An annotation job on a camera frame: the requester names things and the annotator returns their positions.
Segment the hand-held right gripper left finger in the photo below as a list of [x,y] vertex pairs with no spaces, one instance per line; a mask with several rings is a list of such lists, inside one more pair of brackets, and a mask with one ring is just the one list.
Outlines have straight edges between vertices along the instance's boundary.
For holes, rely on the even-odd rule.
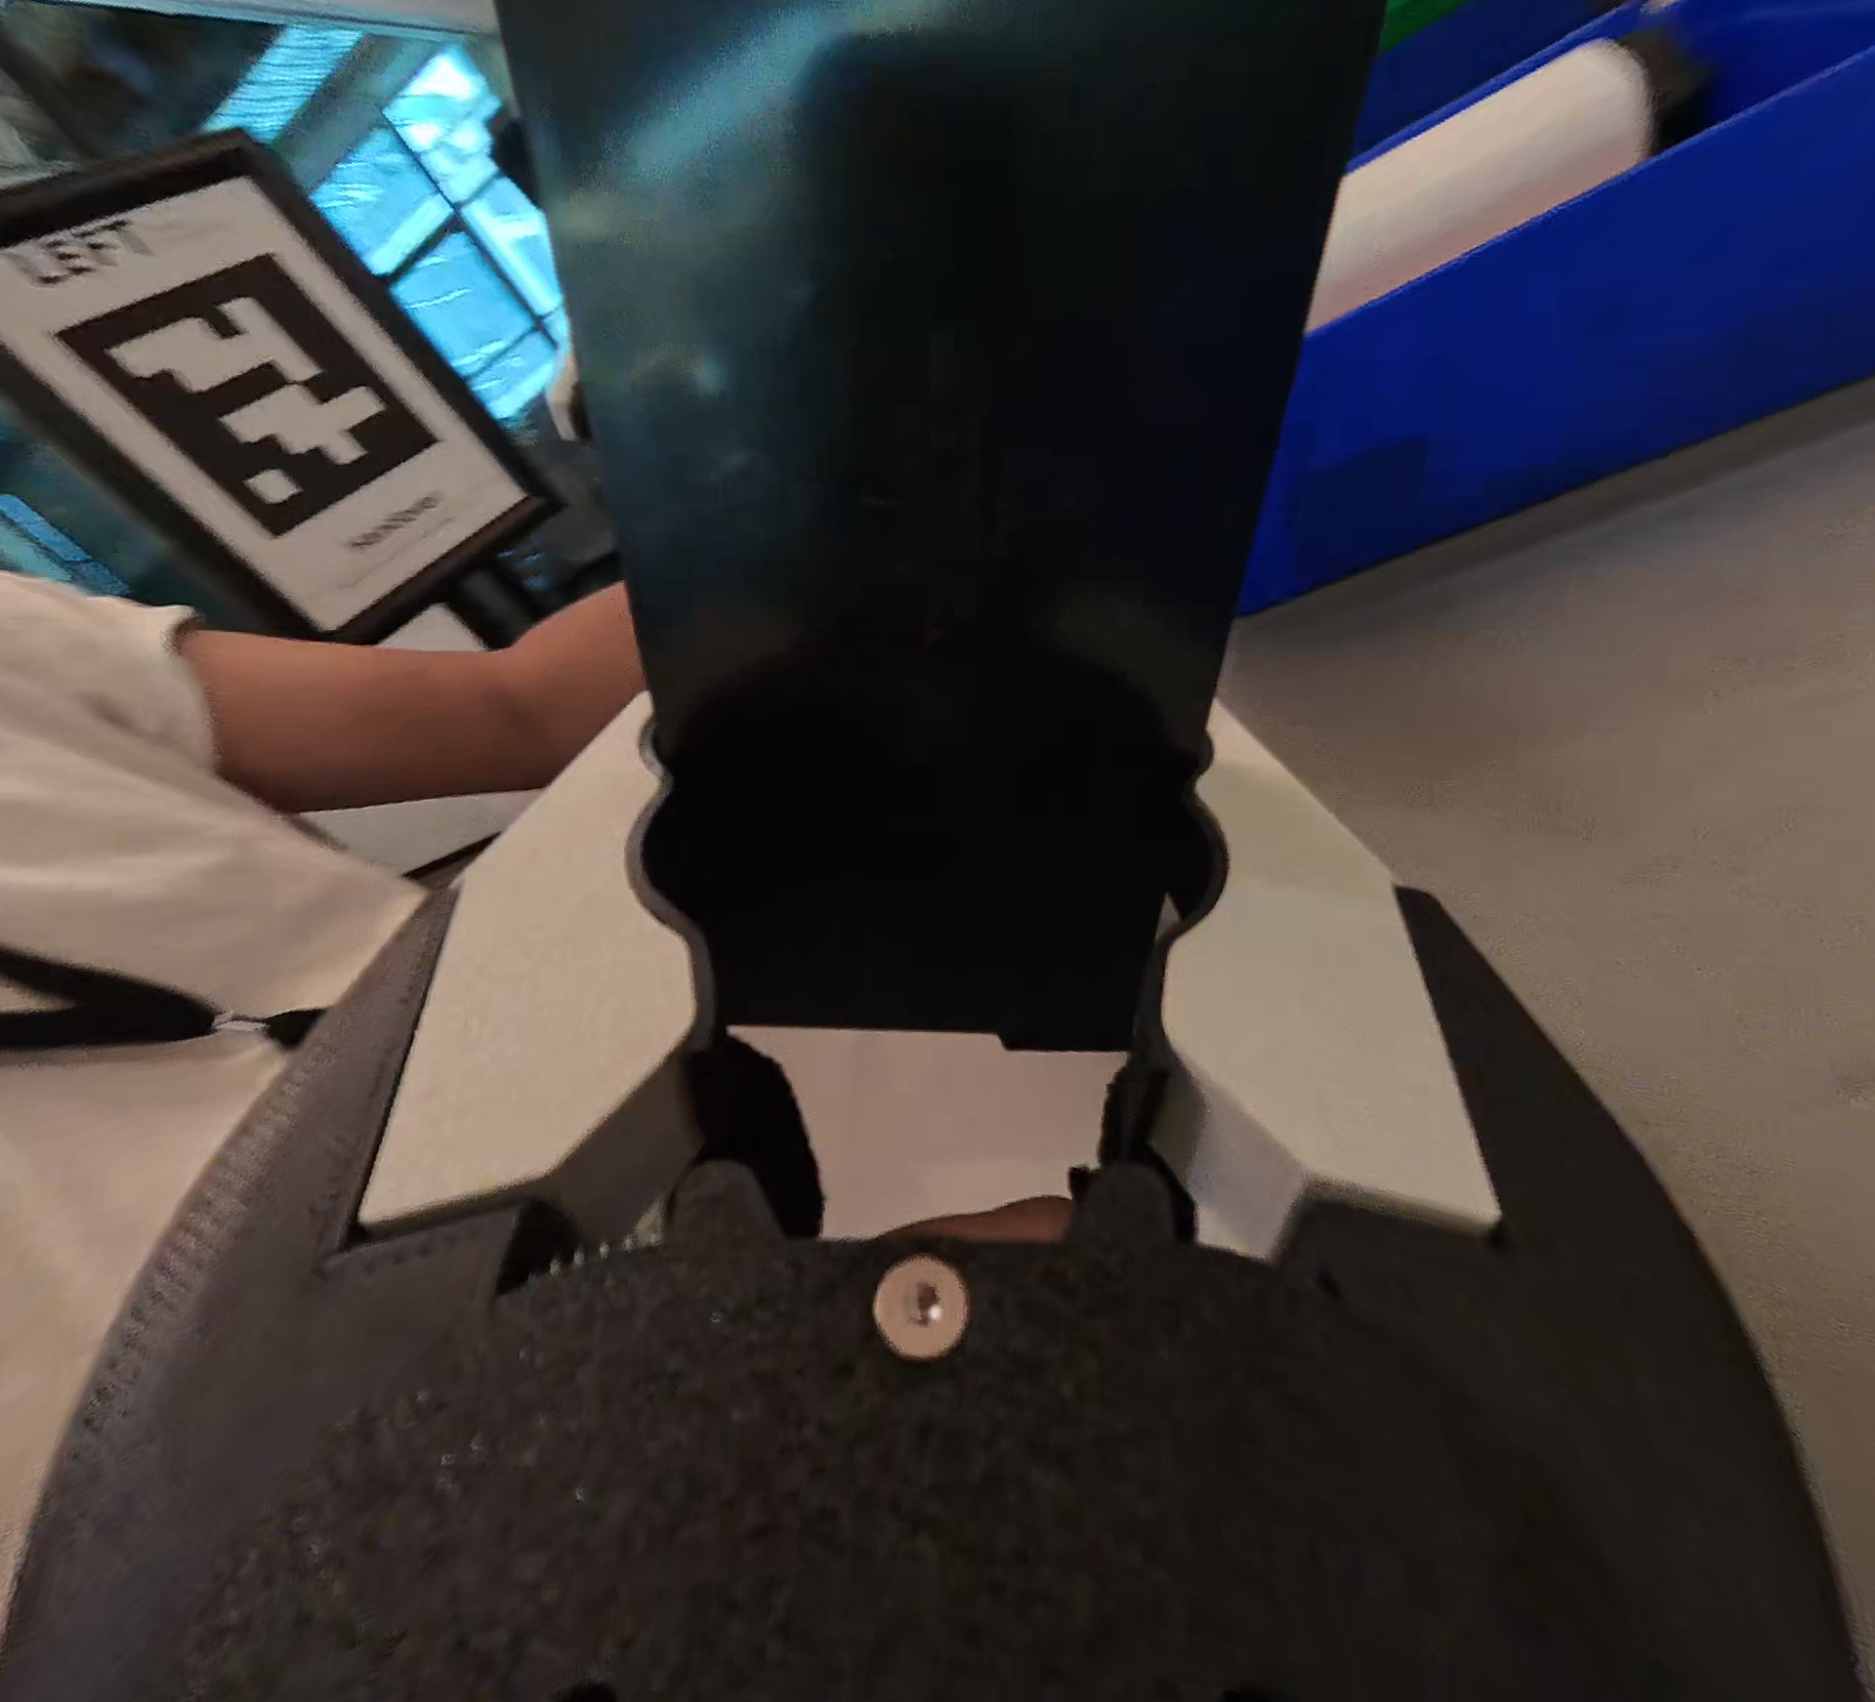
[[711,989],[650,885],[670,797],[638,697],[458,881],[360,1222],[403,1236],[538,1205],[619,1246],[699,1160],[685,1063]]

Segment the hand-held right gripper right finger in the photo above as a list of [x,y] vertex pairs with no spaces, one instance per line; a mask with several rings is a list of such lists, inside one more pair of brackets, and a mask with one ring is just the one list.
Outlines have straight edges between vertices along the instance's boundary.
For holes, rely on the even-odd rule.
[[1225,705],[1078,734],[1095,836],[1164,918],[1097,1165],[1158,1175],[1203,1246],[1278,1260],[1348,1207],[1484,1238],[1503,1211],[1387,865]]

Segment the blue plastic bin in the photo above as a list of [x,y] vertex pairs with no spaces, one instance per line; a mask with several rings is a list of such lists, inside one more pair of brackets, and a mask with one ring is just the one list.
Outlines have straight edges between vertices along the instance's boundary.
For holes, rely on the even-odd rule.
[[1540,65],[1597,14],[1597,0],[1468,0],[1450,9],[1376,61],[1348,163]]
[[1350,167],[1642,32],[1703,77],[1687,138],[1305,342],[1238,612],[1872,379],[1874,0],[1629,3],[1387,132],[1413,38]]

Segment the white cylindrical container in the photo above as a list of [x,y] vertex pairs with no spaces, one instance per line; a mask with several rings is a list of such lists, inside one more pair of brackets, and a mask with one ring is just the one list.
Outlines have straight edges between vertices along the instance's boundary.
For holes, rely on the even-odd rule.
[[1642,167],[1703,124],[1713,83],[1648,26],[1566,50],[1344,177],[1307,332]]

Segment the person's left forearm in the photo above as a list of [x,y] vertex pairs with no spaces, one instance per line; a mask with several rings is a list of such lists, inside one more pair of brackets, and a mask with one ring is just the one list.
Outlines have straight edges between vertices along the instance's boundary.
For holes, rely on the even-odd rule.
[[623,585],[489,654],[195,630],[218,775],[307,816],[544,791],[646,689]]

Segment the person's right hand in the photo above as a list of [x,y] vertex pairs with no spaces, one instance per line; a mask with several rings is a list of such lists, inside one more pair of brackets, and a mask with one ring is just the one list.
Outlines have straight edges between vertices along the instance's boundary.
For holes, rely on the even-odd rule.
[[1036,1197],[972,1214],[930,1216],[889,1230],[893,1242],[976,1242],[1052,1246],[1068,1238],[1076,1205],[1068,1197]]

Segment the black framed marker sign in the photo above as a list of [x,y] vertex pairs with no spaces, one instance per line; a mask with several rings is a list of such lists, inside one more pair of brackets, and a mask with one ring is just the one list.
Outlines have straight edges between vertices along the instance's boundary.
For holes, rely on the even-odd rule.
[[5,397],[269,632],[375,642],[558,514],[266,144],[3,195]]

